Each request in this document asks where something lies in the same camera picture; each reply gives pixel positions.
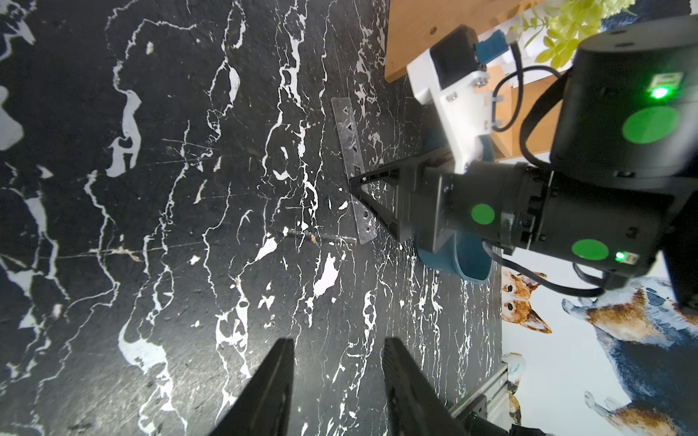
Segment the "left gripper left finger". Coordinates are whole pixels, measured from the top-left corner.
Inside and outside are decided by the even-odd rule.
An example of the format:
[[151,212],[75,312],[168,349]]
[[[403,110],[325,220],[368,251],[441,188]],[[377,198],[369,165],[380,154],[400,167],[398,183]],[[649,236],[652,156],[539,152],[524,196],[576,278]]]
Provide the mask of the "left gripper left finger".
[[210,435],[287,435],[293,383],[294,341],[278,339]]

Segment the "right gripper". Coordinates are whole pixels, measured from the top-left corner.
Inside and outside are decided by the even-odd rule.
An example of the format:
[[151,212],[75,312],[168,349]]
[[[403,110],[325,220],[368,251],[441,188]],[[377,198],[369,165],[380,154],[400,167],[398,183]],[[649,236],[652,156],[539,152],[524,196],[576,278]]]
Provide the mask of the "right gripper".
[[401,239],[400,220],[431,253],[462,233],[509,254],[532,246],[545,203],[544,170],[526,163],[474,162],[455,174],[423,165],[428,161],[422,154],[355,175],[350,192],[394,239]]

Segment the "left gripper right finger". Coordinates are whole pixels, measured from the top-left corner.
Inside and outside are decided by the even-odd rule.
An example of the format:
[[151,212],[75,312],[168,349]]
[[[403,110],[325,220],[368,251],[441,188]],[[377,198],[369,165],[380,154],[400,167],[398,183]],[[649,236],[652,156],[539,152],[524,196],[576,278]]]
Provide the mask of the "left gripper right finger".
[[465,435],[399,338],[386,338],[382,368],[390,435]]

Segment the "clear straight stencil ruler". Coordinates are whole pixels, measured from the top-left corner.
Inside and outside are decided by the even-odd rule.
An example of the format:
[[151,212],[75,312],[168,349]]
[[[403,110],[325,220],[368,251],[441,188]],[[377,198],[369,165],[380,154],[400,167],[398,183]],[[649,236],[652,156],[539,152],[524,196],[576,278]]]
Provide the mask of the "clear straight stencil ruler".
[[[352,101],[349,97],[331,99],[336,131],[344,160],[347,179],[365,172],[358,128],[354,119]],[[360,245],[370,243],[377,236],[377,224],[373,214],[354,196],[352,197],[354,219]]]

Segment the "teal plastic storage box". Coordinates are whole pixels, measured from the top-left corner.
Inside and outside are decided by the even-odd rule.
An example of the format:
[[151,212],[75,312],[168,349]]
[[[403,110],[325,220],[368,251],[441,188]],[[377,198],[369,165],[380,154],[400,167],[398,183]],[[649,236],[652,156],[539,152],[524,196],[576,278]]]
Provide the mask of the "teal plastic storage box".
[[[429,127],[423,136],[423,151],[429,152],[447,147],[445,133],[441,127]],[[480,136],[484,162],[494,161],[493,142],[490,136]],[[453,274],[473,283],[486,283],[492,270],[492,259],[485,253],[482,239],[476,234],[461,233],[452,236],[436,254],[421,247],[416,237],[416,252],[420,261],[428,268],[443,274]]]

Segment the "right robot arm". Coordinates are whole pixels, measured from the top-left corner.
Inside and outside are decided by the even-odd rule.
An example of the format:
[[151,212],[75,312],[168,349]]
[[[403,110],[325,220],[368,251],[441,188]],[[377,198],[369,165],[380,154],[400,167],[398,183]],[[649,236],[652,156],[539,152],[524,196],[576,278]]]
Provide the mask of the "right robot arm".
[[591,36],[523,120],[525,145],[554,108],[547,161],[505,165],[437,149],[352,177],[352,194],[398,240],[437,254],[477,235],[496,263],[516,249],[569,261],[597,297],[665,258],[681,312],[697,312],[697,18]]

